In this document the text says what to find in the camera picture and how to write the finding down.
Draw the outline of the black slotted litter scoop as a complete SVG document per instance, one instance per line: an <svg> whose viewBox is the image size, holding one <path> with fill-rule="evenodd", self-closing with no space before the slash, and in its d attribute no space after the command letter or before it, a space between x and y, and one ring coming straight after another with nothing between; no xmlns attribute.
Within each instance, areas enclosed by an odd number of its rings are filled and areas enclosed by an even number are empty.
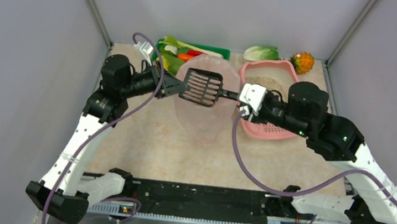
<svg viewBox="0 0 397 224"><path fill-rule="evenodd" d="M239 93L223 88L223 76L216 72L189 68L184 81L188 89L178 96L194 104L212 107L219 98L238 102Z"/></svg>

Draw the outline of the pink plastic trash bag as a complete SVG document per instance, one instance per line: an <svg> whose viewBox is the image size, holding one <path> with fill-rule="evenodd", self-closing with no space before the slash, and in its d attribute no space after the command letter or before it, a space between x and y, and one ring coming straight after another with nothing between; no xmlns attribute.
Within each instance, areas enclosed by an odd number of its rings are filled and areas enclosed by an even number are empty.
<svg viewBox="0 0 397 224"><path fill-rule="evenodd" d="M238 93L241 79L233 65L217 56L199 55L185 62L176 74L176 78L184 80L187 71L196 68L221 74L223 89ZM224 128L224 124L231 118L237 102L219 98L211 107L204 107L189 102L178 96L174 97L174 109L177 119L182 126L203 146L215 142Z"/></svg>

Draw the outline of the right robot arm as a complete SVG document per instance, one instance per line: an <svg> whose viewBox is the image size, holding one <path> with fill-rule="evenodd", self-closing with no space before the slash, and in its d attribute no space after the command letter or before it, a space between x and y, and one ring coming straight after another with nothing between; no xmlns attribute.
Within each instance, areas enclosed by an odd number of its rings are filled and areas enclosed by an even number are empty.
<svg viewBox="0 0 397 224"><path fill-rule="evenodd" d="M248 88L251 122L272 123L305 138L307 148L338 169L355 190L354 195L332 196L315 186L279 195L297 213L345 224L397 224L397 186L376 163L355 124L328 112L328 98L311 82L294 83L287 101L263 86Z"/></svg>

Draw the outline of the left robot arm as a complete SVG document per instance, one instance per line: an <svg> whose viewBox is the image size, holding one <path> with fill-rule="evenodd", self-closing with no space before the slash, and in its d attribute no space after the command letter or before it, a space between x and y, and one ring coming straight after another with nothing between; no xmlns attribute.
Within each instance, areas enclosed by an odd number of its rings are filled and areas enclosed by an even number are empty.
<svg viewBox="0 0 397 224"><path fill-rule="evenodd" d="M50 170L39 180L31 181L26 193L47 216L65 224L78 224L87 210L102 200L122 193L132 175L120 169L83 182L81 178L99 145L118 120L137 112L128 110L128 99L149 95L148 100L177 95L188 85L162 70L145 63L137 73L127 56L111 55L101 68L100 86L87 99L78 126Z"/></svg>

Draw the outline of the cat litter sand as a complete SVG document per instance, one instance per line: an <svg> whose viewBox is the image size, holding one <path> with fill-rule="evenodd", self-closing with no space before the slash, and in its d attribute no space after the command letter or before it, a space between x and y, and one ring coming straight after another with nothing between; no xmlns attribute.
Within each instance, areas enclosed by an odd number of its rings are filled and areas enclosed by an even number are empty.
<svg viewBox="0 0 397 224"><path fill-rule="evenodd" d="M278 91L281 93L285 98L287 98L287 90L286 87L279 81L271 77L264 77L264 76L249 76L245 78L245 81L248 84L258 84L265 87L269 91Z"/></svg>

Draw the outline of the pink litter box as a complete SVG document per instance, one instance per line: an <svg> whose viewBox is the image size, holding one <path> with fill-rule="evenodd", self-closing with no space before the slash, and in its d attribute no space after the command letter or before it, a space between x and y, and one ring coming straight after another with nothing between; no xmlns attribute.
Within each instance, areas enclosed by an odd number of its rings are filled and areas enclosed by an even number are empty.
<svg viewBox="0 0 397 224"><path fill-rule="evenodd" d="M292 64L286 60L263 60L263 61L247 61L239 70L241 83L246 83L245 78L249 76L264 76L271 77L279 80L287 90L294 83L299 82L297 74ZM288 96L285 98L282 95L285 102L288 101ZM268 124L256 124L241 120L241 126L244 132L255 139L265 140L280 140L295 137L296 135L275 126L271 123Z"/></svg>

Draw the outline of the green toy leaf vegetable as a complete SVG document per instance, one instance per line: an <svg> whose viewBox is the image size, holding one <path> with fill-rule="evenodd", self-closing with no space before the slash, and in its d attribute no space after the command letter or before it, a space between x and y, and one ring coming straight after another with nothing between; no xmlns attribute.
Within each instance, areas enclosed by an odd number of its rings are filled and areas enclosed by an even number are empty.
<svg viewBox="0 0 397 224"><path fill-rule="evenodd" d="M171 75L176 76L178 70L185 62L179 59L169 50L166 50L164 47L161 47L159 49L159 52L162 55L165 70L168 71Z"/></svg>

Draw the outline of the orange toy carrot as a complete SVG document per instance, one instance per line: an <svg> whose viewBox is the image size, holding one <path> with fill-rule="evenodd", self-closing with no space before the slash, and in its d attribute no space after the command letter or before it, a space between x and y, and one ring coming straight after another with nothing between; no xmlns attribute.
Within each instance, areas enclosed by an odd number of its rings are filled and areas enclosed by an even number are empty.
<svg viewBox="0 0 397 224"><path fill-rule="evenodd" d="M178 59L180 59L182 61L185 61L185 62L187 62L187 61L191 60L192 58L194 58L193 55L189 55L189 54L186 54L186 53L178 53L177 57L178 57Z"/></svg>

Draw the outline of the red toy chili pepper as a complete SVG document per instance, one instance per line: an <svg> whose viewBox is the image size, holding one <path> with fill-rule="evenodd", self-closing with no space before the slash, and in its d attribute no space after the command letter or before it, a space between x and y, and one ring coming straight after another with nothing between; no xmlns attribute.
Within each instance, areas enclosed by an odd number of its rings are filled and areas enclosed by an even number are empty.
<svg viewBox="0 0 397 224"><path fill-rule="evenodd" d="M197 50L188 50L188 52L187 52L187 55L190 55L192 57L203 55L203 54L205 54L205 53L201 52L201 51L197 51Z"/></svg>

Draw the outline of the white toy leek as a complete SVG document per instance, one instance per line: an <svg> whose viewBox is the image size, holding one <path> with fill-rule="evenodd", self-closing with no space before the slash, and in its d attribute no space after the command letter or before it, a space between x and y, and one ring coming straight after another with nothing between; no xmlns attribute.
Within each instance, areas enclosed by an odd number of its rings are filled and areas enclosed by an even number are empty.
<svg viewBox="0 0 397 224"><path fill-rule="evenodd" d="M161 45L171 45L177 48L189 48L191 50L197 50L206 53L207 55L217 56L223 59L229 59L230 51L228 49L223 49L215 46L207 46L202 44L187 43L181 40L175 39L171 35L166 35L162 39L157 41L159 46Z"/></svg>

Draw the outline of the toy pineapple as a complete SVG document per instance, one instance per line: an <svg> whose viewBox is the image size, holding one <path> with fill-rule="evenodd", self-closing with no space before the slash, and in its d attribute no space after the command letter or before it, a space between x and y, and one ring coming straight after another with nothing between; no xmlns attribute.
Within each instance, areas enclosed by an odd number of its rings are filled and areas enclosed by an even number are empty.
<svg viewBox="0 0 397 224"><path fill-rule="evenodd" d="M312 70L314 66L314 57L311 53L300 52L292 55L290 57L290 62L296 74L305 74Z"/></svg>

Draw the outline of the toy cabbage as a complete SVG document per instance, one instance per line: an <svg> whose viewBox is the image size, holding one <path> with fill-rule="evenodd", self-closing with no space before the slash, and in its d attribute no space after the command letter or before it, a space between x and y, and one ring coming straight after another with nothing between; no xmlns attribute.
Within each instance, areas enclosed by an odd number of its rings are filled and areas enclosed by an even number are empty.
<svg viewBox="0 0 397 224"><path fill-rule="evenodd" d="M243 58L247 61L276 61L280 56L275 46L252 46L244 51Z"/></svg>

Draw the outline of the green plastic tray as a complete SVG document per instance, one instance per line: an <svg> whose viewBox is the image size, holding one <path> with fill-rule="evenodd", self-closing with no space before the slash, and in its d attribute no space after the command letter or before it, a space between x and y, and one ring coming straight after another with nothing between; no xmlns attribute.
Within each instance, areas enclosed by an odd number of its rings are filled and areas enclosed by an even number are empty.
<svg viewBox="0 0 397 224"><path fill-rule="evenodd" d="M175 43L169 39L159 39L156 48L163 58L165 70L176 74L180 67L189 60L200 55L216 56L230 59L230 50L202 44L192 44L177 40Z"/></svg>

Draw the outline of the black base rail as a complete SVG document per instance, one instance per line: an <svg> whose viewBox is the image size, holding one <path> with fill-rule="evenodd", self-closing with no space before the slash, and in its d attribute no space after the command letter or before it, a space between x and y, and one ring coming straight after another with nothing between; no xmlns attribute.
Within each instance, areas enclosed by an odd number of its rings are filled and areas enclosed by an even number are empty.
<svg viewBox="0 0 397 224"><path fill-rule="evenodd" d="M275 217L297 223L312 218L297 213L279 196L248 189L130 177L118 196L138 200L140 217L219 224L271 224Z"/></svg>

